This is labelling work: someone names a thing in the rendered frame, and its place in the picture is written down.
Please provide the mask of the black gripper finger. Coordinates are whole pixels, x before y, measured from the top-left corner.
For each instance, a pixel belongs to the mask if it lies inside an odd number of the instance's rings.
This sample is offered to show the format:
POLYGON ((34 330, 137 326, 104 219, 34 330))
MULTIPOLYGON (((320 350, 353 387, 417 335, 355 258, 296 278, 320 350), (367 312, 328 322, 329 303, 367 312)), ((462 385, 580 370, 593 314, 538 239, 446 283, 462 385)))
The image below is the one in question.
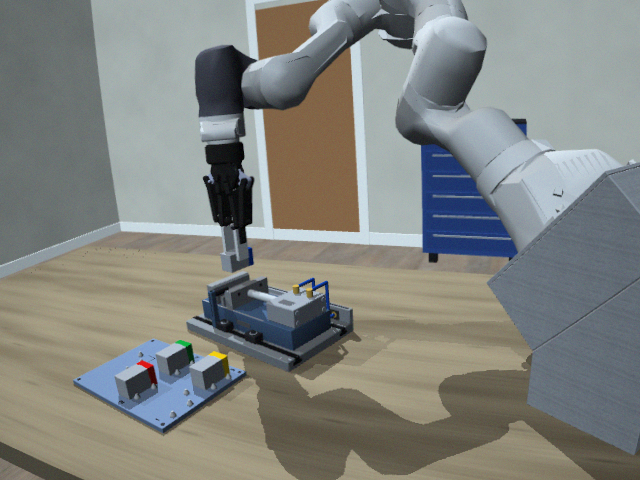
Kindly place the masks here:
POLYGON ((231 190, 229 176, 222 174, 226 195, 228 195, 237 261, 249 258, 246 226, 252 224, 252 187, 254 177, 248 177, 239 169, 238 189, 231 190))
POLYGON ((235 249, 234 234, 233 230, 231 229, 231 227, 233 227, 233 220, 231 215, 230 203, 225 190, 221 190, 220 174, 214 173, 213 179, 210 173, 207 176, 203 176, 203 181, 207 188, 213 220, 215 223, 218 222, 221 226, 223 250, 224 252, 226 252, 235 249))

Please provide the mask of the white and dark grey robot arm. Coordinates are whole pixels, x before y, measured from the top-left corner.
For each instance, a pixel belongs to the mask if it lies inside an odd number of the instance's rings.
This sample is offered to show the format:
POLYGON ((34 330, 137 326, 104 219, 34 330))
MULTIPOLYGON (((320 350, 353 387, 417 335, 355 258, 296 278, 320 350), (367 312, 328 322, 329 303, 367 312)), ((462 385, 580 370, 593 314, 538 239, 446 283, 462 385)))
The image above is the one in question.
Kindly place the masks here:
POLYGON ((487 39, 468 21, 461 0, 329 0, 311 17, 309 29, 312 37, 293 54, 262 62, 233 45, 198 54, 202 142, 239 142, 246 136, 244 108, 299 106, 339 55, 379 29, 382 40, 414 54, 398 98, 397 130, 414 144, 435 144, 452 154, 517 252, 604 171, 623 166, 598 149, 555 151, 547 140, 529 140, 503 110, 472 112, 466 98, 482 68, 487 39))

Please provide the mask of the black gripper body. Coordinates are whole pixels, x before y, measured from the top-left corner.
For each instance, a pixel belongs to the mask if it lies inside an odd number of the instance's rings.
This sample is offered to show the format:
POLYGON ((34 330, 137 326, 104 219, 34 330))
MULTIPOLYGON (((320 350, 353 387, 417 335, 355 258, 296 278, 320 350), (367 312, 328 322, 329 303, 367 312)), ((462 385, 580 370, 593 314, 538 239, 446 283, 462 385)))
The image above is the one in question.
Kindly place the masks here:
POLYGON ((221 175, 227 173, 229 176, 231 190, 238 189, 240 182, 239 169, 244 173, 242 161, 244 160, 244 147, 242 142, 229 144, 206 145, 206 162, 211 165, 211 175, 220 174, 221 190, 224 190, 224 183, 221 175), (224 164, 222 164, 224 163, 224 164))

